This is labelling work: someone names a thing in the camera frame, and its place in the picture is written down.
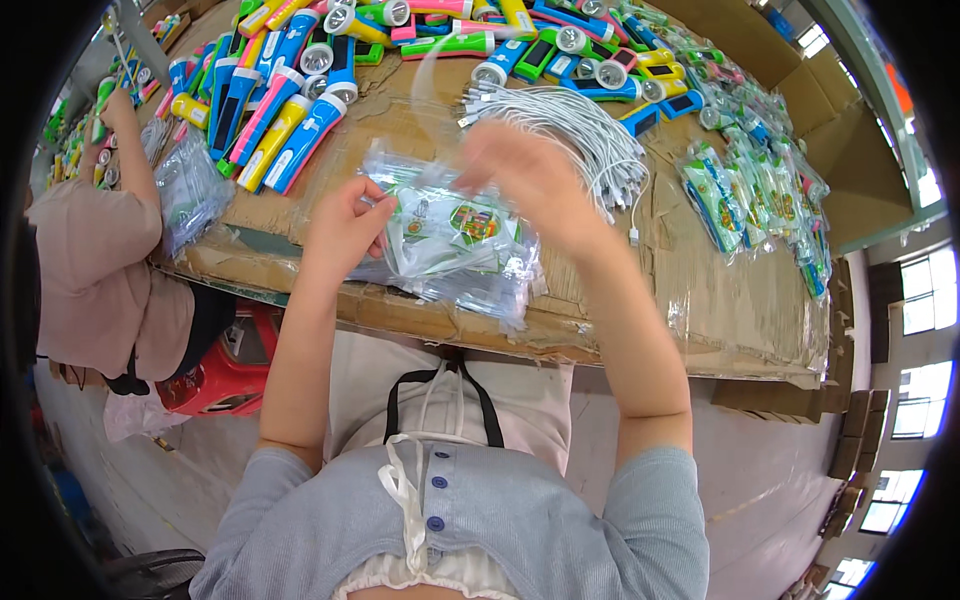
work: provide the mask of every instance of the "woman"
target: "woman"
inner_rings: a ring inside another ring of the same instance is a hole
[[[387,403],[386,417],[374,417],[377,435],[363,425],[346,444],[326,439],[331,360],[341,363],[339,335],[336,351],[333,344],[337,288],[364,252],[382,255],[380,232],[396,206],[382,198],[368,207],[361,196],[380,191],[356,178],[314,214],[257,450],[192,582],[193,598],[705,597],[708,546],[684,364],[629,248],[596,215],[549,142],[478,125],[463,159],[464,187],[493,180],[577,266],[620,409],[604,518],[563,480],[565,456],[556,457],[565,451],[564,432],[550,435],[550,421],[541,419],[551,411],[498,399],[512,386],[484,391],[502,384],[498,368],[484,378],[456,359],[435,371],[390,373],[396,384],[374,399],[381,408]],[[364,373],[376,379],[384,370],[379,356],[366,358],[354,365],[356,386],[370,387]],[[332,437],[350,434],[337,431],[335,417],[344,410],[338,388],[349,384],[333,386]],[[456,399],[431,401],[441,389]],[[461,396],[478,401],[465,405]],[[440,417],[425,416],[435,404]],[[523,416],[544,444],[524,447],[500,426],[512,421],[515,428]],[[346,451],[324,466],[324,443],[333,454]]]
[[[87,123],[79,175],[27,210],[40,259],[37,354],[99,371],[120,395],[149,392],[193,369],[232,322],[235,299],[147,266],[163,223],[154,173],[140,144],[130,91],[100,114],[116,133],[121,191],[93,187],[99,149]]]

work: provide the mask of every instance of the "cardboard sheet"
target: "cardboard sheet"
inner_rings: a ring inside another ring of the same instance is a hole
[[[184,36],[182,48],[227,28],[235,7],[226,2],[197,25],[205,37]],[[216,16],[225,25],[211,27]],[[298,268],[295,256],[264,252],[244,244],[230,226],[254,229],[295,245],[305,241],[314,202],[355,173],[376,137],[393,150],[423,159],[452,159],[459,129],[452,108],[459,100],[473,59],[438,61],[432,102],[410,100],[418,64],[400,63],[389,54],[378,67],[358,67],[361,100],[334,128],[300,174],[286,198],[266,190],[253,196],[238,190],[222,224],[183,257],[164,267],[198,279],[221,280],[252,290],[289,292]],[[512,81],[511,86],[522,86]],[[628,105],[607,104],[616,116]],[[693,116],[661,124],[643,142],[655,179],[637,207],[640,245],[636,260],[655,291],[658,307],[674,331],[690,374],[786,380],[810,389],[826,368],[828,311],[810,300],[786,248],[754,262],[723,264],[702,223],[680,187],[673,161],[694,138],[710,137]],[[624,232],[629,214],[617,216]],[[573,266],[554,249],[543,250],[549,293],[534,299],[527,329],[508,338],[498,322],[427,303],[398,290],[346,283],[340,291],[338,318],[434,342],[551,361],[600,364],[586,313],[583,291]]]

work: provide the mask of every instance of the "floor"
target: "floor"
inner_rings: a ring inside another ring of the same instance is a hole
[[[690,387],[710,542],[708,598],[779,598],[820,546],[816,531],[838,486],[823,474],[834,415],[818,426],[752,420],[711,406],[711,381],[691,379]],[[206,550],[252,452],[256,417],[192,419],[163,435],[173,449],[139,435],[112,444],[103,426],[105,389],[67,386],[43,360],[36,388],[68,466],[121,552]],[[573,388],[566,479],[599,514],[618,416],[602,370],[578,367]]]

